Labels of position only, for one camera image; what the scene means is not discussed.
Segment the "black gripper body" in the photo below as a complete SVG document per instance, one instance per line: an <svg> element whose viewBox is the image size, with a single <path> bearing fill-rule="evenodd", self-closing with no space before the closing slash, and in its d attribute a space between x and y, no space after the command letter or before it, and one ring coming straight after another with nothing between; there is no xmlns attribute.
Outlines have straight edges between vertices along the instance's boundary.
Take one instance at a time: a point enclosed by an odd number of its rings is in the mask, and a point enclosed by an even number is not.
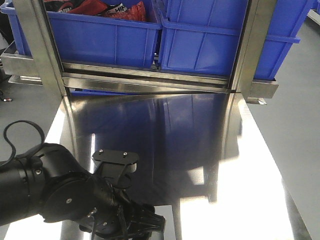
<svg viewBox="0 0 320 240"><path fill-rule="evenodd" d="M153 232L162 233L166 220L153 206L120 201L114 206L95 206L78 224L79 229L104 240L147 240Z"/></svg>

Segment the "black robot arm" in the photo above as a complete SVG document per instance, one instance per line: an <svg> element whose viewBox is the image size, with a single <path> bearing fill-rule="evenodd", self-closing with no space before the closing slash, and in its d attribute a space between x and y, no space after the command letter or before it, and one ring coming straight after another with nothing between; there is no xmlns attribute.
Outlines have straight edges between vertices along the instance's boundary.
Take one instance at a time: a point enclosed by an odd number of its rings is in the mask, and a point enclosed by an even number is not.
<svg viewBox="0 0 320 240"><path fill-rule="evenodd" d="M55 143L37 145L0 164L1 225L34 215L46 223L73 221L106 240L135 240L165 228L163 216L88 172Z"/></svg>

